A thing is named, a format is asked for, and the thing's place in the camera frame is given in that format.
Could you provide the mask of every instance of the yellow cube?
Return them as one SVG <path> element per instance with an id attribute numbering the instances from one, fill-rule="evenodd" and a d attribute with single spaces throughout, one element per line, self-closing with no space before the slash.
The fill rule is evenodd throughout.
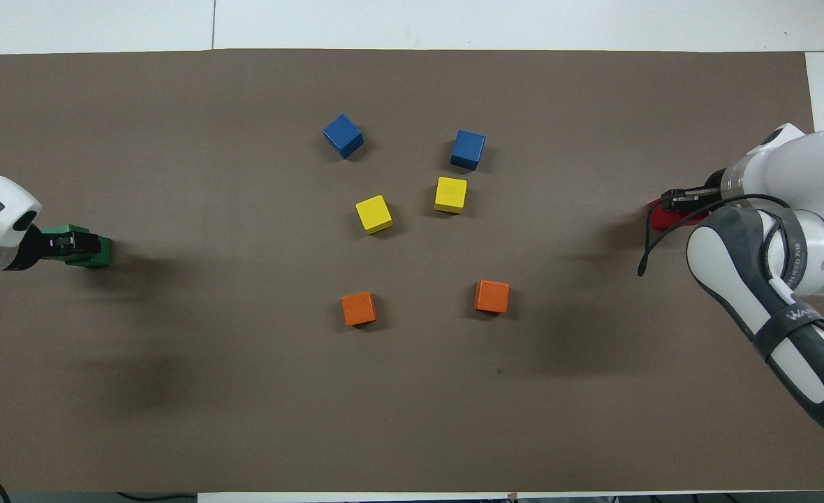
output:
<path id="1" fill-rule="evenodd" d="M 434 200 L 434 209 L 461 213 L 465 207 L 465 192 L 467 180 L 441 176 L 437 179 L 437 198 Z"/>
<path id="2" fill-rule="evenodd" d="M 393 225 L 393 219 L 390 218 L 390 211 L 387 210 L 387 203 L 384 203 L 383 195 L 378 194 L 373 198 L 357 203 L 357 213 L 367 233 L 383 231 Z"/>

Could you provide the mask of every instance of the black velcro strap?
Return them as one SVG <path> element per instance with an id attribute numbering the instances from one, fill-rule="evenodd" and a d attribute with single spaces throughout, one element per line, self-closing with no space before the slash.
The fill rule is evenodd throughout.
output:
<path id="1" fill-rule="evenodd" d="M 791 332 L 814 321 L 824 322 L 824 317 L 811 305 L 798 300 L 772 313 L 772 317 L 757 331 L 751 342 L 757 353 L 766 360 Z"/>

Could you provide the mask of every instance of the brown table surface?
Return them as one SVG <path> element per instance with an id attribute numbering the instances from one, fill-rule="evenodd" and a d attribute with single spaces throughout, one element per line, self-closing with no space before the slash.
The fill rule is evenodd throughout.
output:
<path id="1" fill-rule="evenodd" d="M 0 478 L 823 489 L 823 430 L 692 280 L 689 233 L 635 276 L 645 203 L 785 122 L 812 130 L 802 54 L 0 55 L 0 175 L 38 225 L 115 240 L 106 270 L 0 274 Z M 459 216 L 440 175 L 469 181 Z M 395 224 L 368 236 L 376 194 Z M 510 312 L 473 310 L 479 279 Z M 345 327 L 363 290 L 379 319 Z"/>

